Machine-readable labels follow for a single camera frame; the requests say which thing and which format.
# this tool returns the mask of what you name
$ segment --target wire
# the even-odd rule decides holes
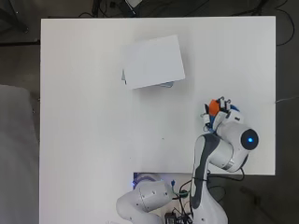
[[[225,176],[225,175],[209,175],[207,179],[209,178],[223,178],[223,179],[229,179],[229,180],[234,180],[234,181],[243,181],[245,179],[245,174],[243,168],[240,168],[240,171],[242,173],[242,177],[240,179],[232,178],[230,176]]]
[[[285,4],[287,4],[288,1],[289,0],[285,0],[282,4],[280,4],[279,6],[275,7],[275,10],[283,12],[285,15],[287,15],[287,17],[290,20],[291,25],[292,25],[292,34],[291,34],[291,36],[289,37],[289,39],[287,41],[285,41],[285,42],[283,42],[281,44],[277,44],[277,47],[280,47],[280,46],[288,44],[293,39],[293,37],[295,35],[295,24],[294,24],[294,22],[292,20],[292,16],[287,11],[285,11],[283,9],[280,9],[280,7],[283,7]]]
[[[78,17],[81,17],[83,15],[88,15],[88,16],[90,16],[90,17],[93,18],[93,15],[91,13],[89,13],[89,12],[82,12],[81,14],[78,15]]]
[[[201,4],[199,7],[195,8],[194,10],[192,10],[191,12],[188,12],[186,15],[184,15],[184,17],[187,17],[191,14],[193,14],[193,12],[197,11],[199,8],[203,7],[209,0],[205,1],[203,4]]]
[[[185,204],[184,204],[184,208],[186,207],[187,203],[189,203],[190,201],[187,201]]]
[[[188,196],[188,194],[189,194],[188,191],[186,191],[186,192],[182,192],[182,193],[177,193],[177,192],[175,192],[174,186],[171,187],[171,190],[172,190],[172,192],[173,192],[174,194],[179,195],[179,196]]]
[[[176,207],[174,207],[174,209],[172,210],[172,212],[171,213],[173,213],[174,211],[177,211],[177,212],[179,212],[179,210],[177,210],[177,208]]]
[[[283,102],[283,101],[289,101],[289,100],[294,100],[294,99],[298,99],[299,96],[293,96],[293,97],[289,97],[289,98],[283,98],[283,99],[280,99],[280,100],[277,100],[275,101],[275,103],[280,103],[280,102]]]

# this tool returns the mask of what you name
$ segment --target black cable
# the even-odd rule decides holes
[[[197,11],[199,8],[203,7],[209,0],[205,1],[203,4],[201,4],[199,7],[195,8],[194,10],[192,10],[191,12],[188,12],[186,15],[184,15],[184,17],[187,17],[191,14],[193,14],[193,12]]]
[[[179,210],[177,210],[177,208],[176,207],[174,207],[174,209],[172,210],[172,212],[171,213],[173,213],[174,211],[177,211],[177,212],[179,212]]]
[[[280,47],[280,46],[288,44],[293,39],[293,37],[295,35],[295,24],[294,24],[294,22],[292,20],[292,16],[287,11],[285,11],[283,9],[280,9],[280,7],[283,7],[285,4],[287,4],[288,1],[289,0],[285,0],[282,4],[280,4],[279,6],[275,7],[275,10],[283,12],[285,15],[287,15],[287,17],[289,18],[289,20],[290,20],[290,22],[292,24],[292,35],[290,36],[290,38],[287,41],[285,41],[285,42],[283,42],[281,44],[277,44],[277,47]]]
[[[99,10],[104,17],[109,18],[109,16],[102,10],[102,8],[99,7]]]
[[[242,15],[246,15],[246,14],[250,14],[250,13],[251,13],[251,16],[255,16],[256,14],[261,16],[262,15],[262,9],[268,1],[269,0],[261,0],[257,7],[253,8],[251,10],[246,10],[246,11],[243,11],[243,12],[235,13],[231,16],[242,16]]]
[[[90,16],[90,17],[93,18],[93,15],[91,13],[89,13],[89,12],[82,12],[81,14],[78,15],[78,17],[81,17],[83,15],[88,15],[88,16]]]
[[[240,171],[242,172],[242,177],[240,179],[232,178],[230,176],[225,176],[225,175],[209,175],[207,179],[209,178],[223,178],[223,179],[229,179],[229,180],[234,180],[234,181],[243,181],[245,179],[245,174],[243,168],[240,168]]]

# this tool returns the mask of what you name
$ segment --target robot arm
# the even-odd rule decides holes
[[[190,196],[193,224],[228,223],[223,208],[206,187],[208,165],[212,163],[230,173],[236,172],[246,163],[249,153],[259,143],[257,133],[243,123],[242,115],[238,111],[230,110],[225,117],[222,114],[220,116],[217,135],[201,135],[195,143]]]
[[[117,212],[133,224],[163,224],[151,211],[170,203],[173,193],[163,180],[140,182],[136,188],[117,200]]]
[[[206,126],[209,130],[213,126],[213,133],[199,136],[194,147],[190,193],[193,224],[227,224],[223,208],[206,186],[208,165],[212,163],[228,172],[236,172],[258,146],[259,138],[244,124],[242,115],[233,109],[227,109],[225,113],[220,111],[213,124],[207,119]],[[149,212],[168,204],[172,197],[170,186],[163,181],[140,182],[133,191],[118,199],[117,211],[133,224],[162,224],[160,217]]]

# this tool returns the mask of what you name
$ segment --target table surface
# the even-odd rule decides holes
[[[127,90],[121,50],[168,35],[186,78]],[[260,136],[246,174],[274,175],[275,36],[274,17],[42,20],[40,224],[127,223],[115,202],[133,172],[191,173],[204,103],[221,96]]]

